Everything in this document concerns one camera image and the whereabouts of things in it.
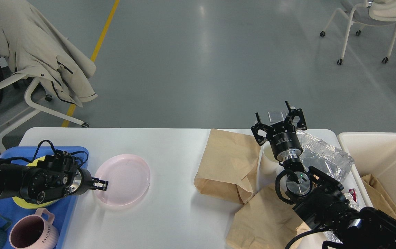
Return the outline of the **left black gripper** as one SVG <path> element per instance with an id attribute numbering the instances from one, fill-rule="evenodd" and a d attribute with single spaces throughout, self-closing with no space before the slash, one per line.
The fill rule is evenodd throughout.
<path id="1" fill-rule="evenodd" d="M 75 178 L 70 185 L 70 195 L 81 195 L 86 193 L 89 189 L 106 191 L 108 187 L 108 181 L 101 180 L 95 177 L 86 169 L 79 168 L 75 173 Z"/>

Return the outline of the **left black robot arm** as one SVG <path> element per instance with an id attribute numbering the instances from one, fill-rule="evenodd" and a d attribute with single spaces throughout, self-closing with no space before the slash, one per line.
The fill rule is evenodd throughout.
<path id="1" fill-rule="evenodd" d="M 25 157 L 0 158 L 0 200 L 19 197 L 28 203 L 42 204 L 88 190 L 108 189 L 108 181 L 92 177 L 82 168 L 85 161 L 77 156 L 80 151 L 70 153 L 49 145 L 53 154 L 46 155 L 36 166 L 13 164 L 15 160 L 33 162 Z"/>

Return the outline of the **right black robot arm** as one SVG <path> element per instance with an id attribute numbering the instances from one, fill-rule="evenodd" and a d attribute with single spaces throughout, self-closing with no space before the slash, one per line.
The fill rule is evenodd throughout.
<path id="1" fill-rule="evenodd" d="M 396 249 L 396 220 L 373 207 L 357 211 L 350 207 L 343 194 L 343 185 L 315 166 L 305 167 L 300 159 L 303 148 L 296 132 L 306 130 L 302 109 L 285 101 L 288 113 L 276 123 L 262 123 L 258 113 L 251 127 L 258 145 L 269 143 L 274 159 L 282 171 L 275 178 L 277 197 L 288 205 L 310 227 L 310 231 L 291 239 L 289 249 L 297 240 L 315 233 L 330 231 L 340 242 L 323 241 L 322 248 Z"/>

